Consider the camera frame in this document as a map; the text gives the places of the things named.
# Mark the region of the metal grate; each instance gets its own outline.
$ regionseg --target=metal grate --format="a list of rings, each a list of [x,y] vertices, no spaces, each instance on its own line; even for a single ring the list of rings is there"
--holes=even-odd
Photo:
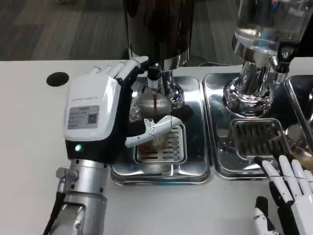
[[[186,160],[186,133],[183,125],[169,133],[167,144],[159,151],[141,152],[135,149],[136,161],[141,164],[180,164]]]
[[[230,127],[237,154],[244,159],[272,157],[273,150],[290,153],[280,122],[274,118],[235,119]]]

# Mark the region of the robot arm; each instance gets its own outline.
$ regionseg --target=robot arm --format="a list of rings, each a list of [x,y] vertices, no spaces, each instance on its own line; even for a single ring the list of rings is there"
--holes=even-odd
[[[288,155],[274,155],[280,174],[270,162],[257,157],[257,163],[269,178],[269,188],[278,206],[278,215],[285,235],[313,234],[313,175],[303,170],[300,162]],[[268,219],[268,201],[258,197],[254,217],[259,235],[279,235]]]
[[[189,107],[182,107],[158,120],[135,123],[142,130],[133,127],[136,131],[129,132],[131,86],[147,62],[148,57],[137,57],[104,70],[93,68],[72,80],[64,121],[71,165],[57,170],[59,186],[44,235],[101,235],[108,165],[126,147],[167,133],[192,115]]]

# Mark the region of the gray carpet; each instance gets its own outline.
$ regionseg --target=gray carpet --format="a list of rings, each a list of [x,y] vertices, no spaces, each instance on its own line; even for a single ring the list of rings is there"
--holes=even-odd
[[[0,0],[0,60],[105,60],[125,55],[121,0]],[[189,66],[240,64],[234,0],[196,0]]]

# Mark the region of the white table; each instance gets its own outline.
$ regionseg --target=white table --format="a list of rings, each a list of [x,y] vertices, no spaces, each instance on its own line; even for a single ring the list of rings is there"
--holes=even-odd
[[[4,235],[42,234],[58,180],[69,166],[62,135],[68,84],[53,88],[46,78],[64,71],[70,79],[113,61],[0,62],[0,230]],[[202,80],[212,72],[240,66],[181,68],[178,75]],[[313,73],[313,59],[293,61],[291,72]],[[269,198],[266,181],[231,182],[214,176],[202,186],[116,186],[108,183],[105,233],[108,235],[253,235],[257,196]]]

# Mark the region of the dark brown container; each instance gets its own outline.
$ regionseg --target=dark brown container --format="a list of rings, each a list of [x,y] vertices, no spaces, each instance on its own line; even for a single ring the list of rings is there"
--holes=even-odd
[[[194,0],[123,0],[130,55],[147,55],[156,63],[189,55]]]

